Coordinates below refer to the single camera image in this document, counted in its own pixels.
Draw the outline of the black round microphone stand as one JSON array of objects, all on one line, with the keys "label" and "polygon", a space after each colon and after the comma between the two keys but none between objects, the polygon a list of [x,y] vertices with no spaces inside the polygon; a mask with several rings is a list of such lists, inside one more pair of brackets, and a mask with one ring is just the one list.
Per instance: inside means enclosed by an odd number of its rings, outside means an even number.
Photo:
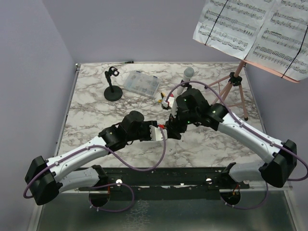
[{"label": "black round microphone stand", "polygon": [[117,77],[119,75],[119,71],[117,68],[111,66],[108,71],[104,72],[105,78],[109,84],[109,86],[104,91],[104,97],[106,100],[110,102],[118,101],[122,95],[123,91],[119,86],[115,86],[112,84],[111,76]]}]

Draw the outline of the white microphone silver grille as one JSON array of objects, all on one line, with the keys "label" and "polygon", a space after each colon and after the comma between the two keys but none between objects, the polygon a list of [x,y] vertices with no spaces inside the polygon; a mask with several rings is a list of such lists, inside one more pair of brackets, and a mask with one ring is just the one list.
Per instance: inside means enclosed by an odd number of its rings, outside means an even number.
[{"label": "white microphone silver grille", "polygon": [[193,75],[194,75],[194,69],[192,67],[187,67],[184,70],[183,77],[182,77],[182,80],[181,80],[181,85],[177,89],[178,95],[182,94],[184,88],[189,85],[186,82],[190,81],[191,78],[193,77]]}]

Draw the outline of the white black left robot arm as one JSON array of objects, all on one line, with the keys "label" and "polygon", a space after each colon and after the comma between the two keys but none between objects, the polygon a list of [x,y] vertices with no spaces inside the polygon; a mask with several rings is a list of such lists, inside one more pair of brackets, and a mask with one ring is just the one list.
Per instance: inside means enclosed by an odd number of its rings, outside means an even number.
[{"label": "white black left robot arm", "polygon": [[157,121],[145,121],[142,113],[131,111],[121,122],[103,129],[87,143],[62,156],[34,158],[25,176],[24,198],[33,198],[37,205],[52,201],[64,188],[63,180],[70,173],[92,160],[124,148],[130,141],[150,141],[151,128],[157,126]]}]

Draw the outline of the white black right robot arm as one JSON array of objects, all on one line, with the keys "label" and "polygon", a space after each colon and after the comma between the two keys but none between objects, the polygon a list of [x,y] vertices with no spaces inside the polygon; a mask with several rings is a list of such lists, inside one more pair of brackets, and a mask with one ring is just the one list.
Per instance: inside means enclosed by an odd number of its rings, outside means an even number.
[{"label": "white black right robot arm", "polygon": [[163,106],[171,108],[165,124],[168,138],[181,139],[188,125],[204,126],[236,139],[260,157],[259,161],[229,164],[221,176],[221,183],[226,188],[245,180],[264,180],[281,188],[297,165],[296,158],[290,154],[296,152],[293,141],[282,142],[266,136],[228,112],[224,105],[210,105],[198,89],[188,89],[177,98],[169,97]]}]

